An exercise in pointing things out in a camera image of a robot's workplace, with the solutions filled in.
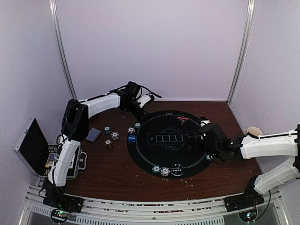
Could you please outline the green white chips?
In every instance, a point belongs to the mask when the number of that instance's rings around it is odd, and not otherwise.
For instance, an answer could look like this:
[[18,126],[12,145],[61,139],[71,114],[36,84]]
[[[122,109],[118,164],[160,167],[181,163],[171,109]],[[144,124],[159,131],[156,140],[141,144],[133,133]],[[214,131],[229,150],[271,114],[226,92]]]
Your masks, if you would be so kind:
[[207,159],[208,161],[213,161],[214,157],[211,156],[211,155],[206,155],[206,159]]
[[141,127],[141,123],[137,122],[137,123],[134,124],[134,128],[139,129],[140,127]]
[[159,173],[160,172],[160,166],[158,166],[158,165],[153,166],[152,167],[152,172],[153,173]]

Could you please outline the blue white chips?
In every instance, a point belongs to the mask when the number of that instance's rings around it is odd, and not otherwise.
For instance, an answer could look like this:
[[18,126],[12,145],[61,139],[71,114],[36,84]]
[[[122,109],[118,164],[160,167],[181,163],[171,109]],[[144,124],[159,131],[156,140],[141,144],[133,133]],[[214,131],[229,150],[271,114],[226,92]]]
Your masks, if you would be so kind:
[[161,170],[160,170],[160,174],[163,177],[167,177],[170,174],[170,169],[168,167],[162,167]]
[[129,128],[127,129],[127,132],[128,132],[129,134],[133,134],[133,133],[135,132],[135,128],[134,128],[134,127],[129,127]]

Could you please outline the blue small blind button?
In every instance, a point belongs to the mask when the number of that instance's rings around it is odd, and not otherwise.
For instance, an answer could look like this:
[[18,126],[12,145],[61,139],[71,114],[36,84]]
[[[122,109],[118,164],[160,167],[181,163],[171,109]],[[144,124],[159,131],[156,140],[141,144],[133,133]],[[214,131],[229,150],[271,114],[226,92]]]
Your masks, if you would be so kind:
[[134,143],[134,142],[136,142],[137,137],[136,137],[136,135],[129,135],[129,136],[127,137],[127,140],[128,140],[129,142],[131,142],[131,143]]

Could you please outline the blue white chip stack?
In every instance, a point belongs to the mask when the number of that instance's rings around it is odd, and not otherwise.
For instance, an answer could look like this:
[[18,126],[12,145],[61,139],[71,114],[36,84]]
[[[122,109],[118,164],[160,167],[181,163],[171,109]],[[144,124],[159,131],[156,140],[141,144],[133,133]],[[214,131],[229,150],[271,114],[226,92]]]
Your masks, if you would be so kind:
[[111,138],[113,140],[118,140],[119,139],[119,133],[117,131],[111,132]]

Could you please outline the red black all-in triangle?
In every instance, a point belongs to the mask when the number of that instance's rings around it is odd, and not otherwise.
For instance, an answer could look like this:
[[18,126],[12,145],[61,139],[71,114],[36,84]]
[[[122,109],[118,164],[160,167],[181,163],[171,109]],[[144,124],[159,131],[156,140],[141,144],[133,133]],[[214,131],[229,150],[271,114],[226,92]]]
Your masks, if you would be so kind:
[[182,126],[185,122],[187,122],[189,120],[189,118],[187,118],[187,117],[177,117],[177,119],[180,121]]

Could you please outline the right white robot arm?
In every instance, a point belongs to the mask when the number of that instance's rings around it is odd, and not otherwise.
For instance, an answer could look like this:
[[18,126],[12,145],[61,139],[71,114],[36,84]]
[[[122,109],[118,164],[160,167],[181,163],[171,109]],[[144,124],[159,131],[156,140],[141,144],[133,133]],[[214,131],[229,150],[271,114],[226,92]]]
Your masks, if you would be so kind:
[[287,156],[288,159],[274,169],[249,181],[248,187],[240,197],[240,203],[250,207],[274,187],[300,177],[300,129],[274,135],[254,135],[227,138],[217,123],[202,123],[199,135],[187,138],[189,150],[200,150],[209,158],[221,161],[231,159],[251,159],[268,156]]

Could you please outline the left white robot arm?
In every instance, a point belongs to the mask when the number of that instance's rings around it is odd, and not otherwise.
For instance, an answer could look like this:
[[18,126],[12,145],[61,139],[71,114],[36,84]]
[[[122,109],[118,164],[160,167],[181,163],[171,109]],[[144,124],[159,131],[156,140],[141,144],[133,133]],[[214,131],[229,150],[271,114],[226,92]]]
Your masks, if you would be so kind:
[[61,123],[58,156],[48,174],[51,185],[65,186],[71,159],[81,142],[88,136],[91,117],[118,108],[122,112],[132,113],[138,122],[144,122],[149,117],[144,106],[154,101],[155,97],[160,98],[148,88],[129,81],[127,85],[106,94],[83,100],[69,100]]

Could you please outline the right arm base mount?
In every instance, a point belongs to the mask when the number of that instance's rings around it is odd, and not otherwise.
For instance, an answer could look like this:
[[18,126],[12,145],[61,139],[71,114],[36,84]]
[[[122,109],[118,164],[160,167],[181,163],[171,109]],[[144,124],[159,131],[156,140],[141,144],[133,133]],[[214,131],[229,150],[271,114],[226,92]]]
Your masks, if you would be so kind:
[[254,194],[240,194],[229,196],[224,199],[225,207],[227,212],[236,210],[243,210],[246,208],[255,207],[259,204],[264,203],[264,197],[262,195]]

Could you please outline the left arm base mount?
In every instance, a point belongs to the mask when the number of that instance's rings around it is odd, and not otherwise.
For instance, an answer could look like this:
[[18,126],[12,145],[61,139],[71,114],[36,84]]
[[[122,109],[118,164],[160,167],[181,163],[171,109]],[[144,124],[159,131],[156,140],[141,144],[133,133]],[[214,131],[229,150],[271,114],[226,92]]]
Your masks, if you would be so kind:
[[43,204],[51,206],[53,208],[62,209],[67,212],[80,213],[83,207],[84,199],[80,197],[63,195],[50,196],[46,195],[43,199]]

